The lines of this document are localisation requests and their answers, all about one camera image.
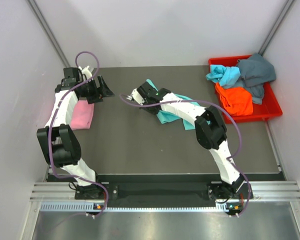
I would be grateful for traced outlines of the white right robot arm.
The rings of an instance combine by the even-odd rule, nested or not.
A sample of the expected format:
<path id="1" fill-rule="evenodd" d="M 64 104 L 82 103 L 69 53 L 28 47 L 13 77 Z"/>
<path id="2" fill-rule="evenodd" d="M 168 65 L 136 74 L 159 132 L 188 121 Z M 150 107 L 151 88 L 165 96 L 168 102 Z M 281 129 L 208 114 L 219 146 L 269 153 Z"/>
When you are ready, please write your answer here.
<path id="1" fill-rule="evenodd" d="M 164 111 L 194 126 L 198 143 L 209 150 L 219 169 L 221 183 L 210 190 L 212 197 L 231 199 L 241 193 L 245 179 L 235 167 L 227 140 L 227 128 L 217 107 L 185 102 L 168 89 L 156 90 L 148 82 L 134 89 L 131 97 L 153 115 Z"/>

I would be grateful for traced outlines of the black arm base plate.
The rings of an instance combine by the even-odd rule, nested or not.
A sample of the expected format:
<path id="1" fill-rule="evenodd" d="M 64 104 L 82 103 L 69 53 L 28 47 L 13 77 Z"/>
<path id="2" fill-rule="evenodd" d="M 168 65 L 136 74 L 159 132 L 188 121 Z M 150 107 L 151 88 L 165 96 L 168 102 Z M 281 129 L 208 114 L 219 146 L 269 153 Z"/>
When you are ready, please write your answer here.
<path id="1" fill-rule="evenodd" d="M 224 182 L 110 182 L 107 190 L 95 184 L 89 186 L 69 183 L 76 200 L 108 199 L 110 205 L 150 205 L 172 202 L 213 202 L 247 200 L 253 198 L 251 186 L 240 182 L 228 185 Z"/>

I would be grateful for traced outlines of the teal t shirt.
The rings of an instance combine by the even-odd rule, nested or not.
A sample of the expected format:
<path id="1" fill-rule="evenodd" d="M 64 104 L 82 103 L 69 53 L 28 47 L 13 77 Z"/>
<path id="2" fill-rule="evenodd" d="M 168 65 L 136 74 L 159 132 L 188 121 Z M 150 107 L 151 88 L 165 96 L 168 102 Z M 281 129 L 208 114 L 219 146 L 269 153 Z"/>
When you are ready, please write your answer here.
<path id="1" fill-rule="evenodd" d="M 150 79 L 147 79 L 146 82 L 149 83 L 149 85 L 151 85 L 155 90 L 158 90 L 157 87 L 155 86 L 155 84 Z M 180 95 L 180 94 L 176 94 L 176 93 L 174 93 L 174 94 L 177 97 L 179 97 L 183 100 L 191 100 L 190 97 Z M 191 104 L 196 105 L 196 106 L 200 106 L 200 104 L 198 104 L 197 102 L 191 102 Z M 166 111 L 163 111 L 163 110 L 160 110 L 156 116 L 157 116 L 157 118 L 158 118 L 158 120 L 160 121 L 161 124 L 167 124 L 167 123 L 171 123 L 171 122 L 174 122 L 174 121 L 177 121 L 177 120 L 181 119 L 177 115 L 174 115 L 172 113 L 169 113 L 169 112 L 166 112 Z M 195 129 L 195 126 L 193 126 L 188 121 L 186 121 L 186 120 L 182 120 L 182 121 L 183 121 L 184 129 L 186 131 Z"/>

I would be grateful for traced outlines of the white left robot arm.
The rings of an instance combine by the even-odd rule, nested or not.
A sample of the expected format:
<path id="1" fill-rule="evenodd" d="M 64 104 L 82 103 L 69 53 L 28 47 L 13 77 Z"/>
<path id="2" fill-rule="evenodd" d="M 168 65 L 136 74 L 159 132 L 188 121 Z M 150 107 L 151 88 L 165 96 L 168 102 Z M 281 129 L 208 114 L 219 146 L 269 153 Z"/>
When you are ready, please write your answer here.
<path id="1" fill-rule="evenodd" d="M 93 79 L 94 73 L 89 66 L 64 68 L 64 78 L 54 90 L 51 116 L 45 127 L 36 132 L 47 164 L 68 172 L 76 180 L 69 186 L 76 191 L 78 199 L 96 199 L 106 194 L 96 171 L 83 160 L 81 145 L 71 128 L 80 98 L 92 107 L 104 97 L 114 96 L 102 76 Z"/>

